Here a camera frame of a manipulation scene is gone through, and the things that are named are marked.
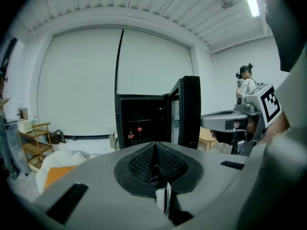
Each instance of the ceiling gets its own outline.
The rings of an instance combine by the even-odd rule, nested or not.
[[[212,53],[272,34],[263,15],[256,18],[251,16],[246,0],[225,0],[233,4],[228,9],[221,7],[221,1],[29,0],[17,19],[32,33],[43,24],[75,11],[124,7],[153,13],[179,24],[206,43]]]

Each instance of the mesh vent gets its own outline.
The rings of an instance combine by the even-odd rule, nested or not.
[[[166,182],[176,195],[191,192],[202,177],[202,166],[171,146],[151,142],[123,157],[114,169],[117,182],[132,195],[151,198]]]
[[[153,167],[156,165],[154,156],[154,147],[151,147],[140,156],[131,160],[128,164],[130,172],[138,179],[149,183]]]
[[[168,182],[174,182],[187,172],[188,165],[184,161],[161,148],[157,151],[159,169]]]

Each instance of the orange cloth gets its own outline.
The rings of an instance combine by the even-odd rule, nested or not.
[[[76,166],[50,168],[48,175],[47,175],[46,183],[45,183],[45,189],[74,168],[76,168]]]

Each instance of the black slot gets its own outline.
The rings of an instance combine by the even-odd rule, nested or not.
[[[237,169],[237,170],[242,170],[244,165],[241,163],[235,163],[235,162],[231,162],[231,161],[223,161],[220,163],[220,165],[224,165],[233,169]]]
[[[57,222],[64,224],[80,199],[85,194],[88,186],[85,184],[74,184],[56,203],[48,210],[47,215]]]

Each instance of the person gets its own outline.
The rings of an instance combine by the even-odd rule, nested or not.
[[[2,94],[4,89],[4,71],[0,69],[0,150],[3,156],[3,160],[7,169],[10,172],[11,178],[13,180],[17,179],[18,177],[18,170],[14,166],[9,143],[6,135],[6,128],[5,128],[5,116],[3,113],[3,106],[9,102],[10,99],[2,100]]]
[[[240,75],[244,81],[241,85],[238,85],[238,88],[236,89],[236,98],[242,97],[259,86],[256,80],[252,77],[252,68],[253,65],[250,63],[248,66],[241,66]]]

